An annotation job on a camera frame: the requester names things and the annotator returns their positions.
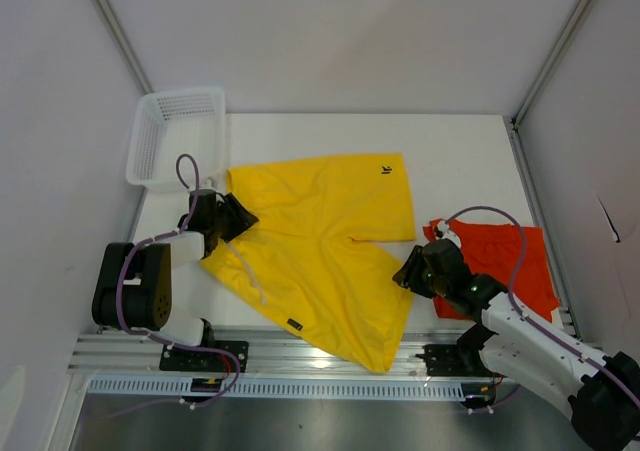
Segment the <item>white wall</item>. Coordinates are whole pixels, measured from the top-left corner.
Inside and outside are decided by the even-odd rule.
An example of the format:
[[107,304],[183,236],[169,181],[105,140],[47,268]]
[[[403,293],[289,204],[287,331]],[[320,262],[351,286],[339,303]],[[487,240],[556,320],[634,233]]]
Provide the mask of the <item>white wall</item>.
[[[522,132],[580,329],[640,359],[640,1],[599,0]],[[620,233],[611,237],[599,200]]]
[[7,450],[52,422],[107,242],[137,191],[124,158],[139,98],[89,0],[0,0],[0,387],[27,368]]
[[111,0],[157,89],[232,111],[513,115],[576,0]]

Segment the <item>yellow cloth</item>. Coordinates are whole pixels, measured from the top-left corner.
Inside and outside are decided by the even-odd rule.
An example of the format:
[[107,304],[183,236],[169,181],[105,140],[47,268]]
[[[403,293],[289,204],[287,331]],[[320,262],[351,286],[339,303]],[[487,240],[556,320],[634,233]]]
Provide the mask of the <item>yellow cloth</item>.
[[348,155],[229,170],[228,191],[260,222],[202,261],[265,317],[374,372],[391,368],[412,294],[402,262],[368,241],[415,239],[400,154]]

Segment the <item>red cloth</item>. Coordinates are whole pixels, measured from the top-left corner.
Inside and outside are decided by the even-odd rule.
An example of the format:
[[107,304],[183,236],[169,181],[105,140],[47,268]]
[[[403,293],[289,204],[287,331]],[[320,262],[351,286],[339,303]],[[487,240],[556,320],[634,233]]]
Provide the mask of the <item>red cloth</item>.
[[[431,221],[430,227],[423,228],[429,241],[436,239],[433,230],[440,221]],[[460,237],[460,250],[472,273],[488,274],[505,286],[509,284],[522,246],[520,233],[515,226],[467,224],[454,220],[449,223],[449,227]],[[551,311],[556,309],[560,302],[551,285],[542,230],[524,228],[524,232],[527,236],[527,255],[516,277],[514,292],[524,304],[547,321],[551,321]],[[436,313],[441,318],[469,319],[456,313],[440,296],[436,296],[433,302]]]

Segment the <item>gray floor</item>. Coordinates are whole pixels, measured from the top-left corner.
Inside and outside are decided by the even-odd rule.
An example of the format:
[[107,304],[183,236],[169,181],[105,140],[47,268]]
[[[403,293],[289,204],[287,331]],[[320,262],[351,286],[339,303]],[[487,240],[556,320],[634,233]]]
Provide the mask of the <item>gray floor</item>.
[[457,403],[228,398],[196,411],[166,403],[105,419],[146,399],[89,396],[72,449],[587,449],[564,416],[524,390],[494,415],[468,416]]

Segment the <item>white basket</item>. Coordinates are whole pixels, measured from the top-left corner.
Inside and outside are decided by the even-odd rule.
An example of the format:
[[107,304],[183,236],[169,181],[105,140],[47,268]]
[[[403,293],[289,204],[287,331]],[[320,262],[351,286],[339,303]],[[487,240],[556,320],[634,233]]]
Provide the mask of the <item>white basket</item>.
[[[138,103],[127,160],[127,181],[152,191],[182,189],[176,159],[189,153],[198,163],[200,182],[219,182],[226,171],[224,92],[190,88],[144,96]],[[184,180],[195,184],[191,163],[180,165]]]

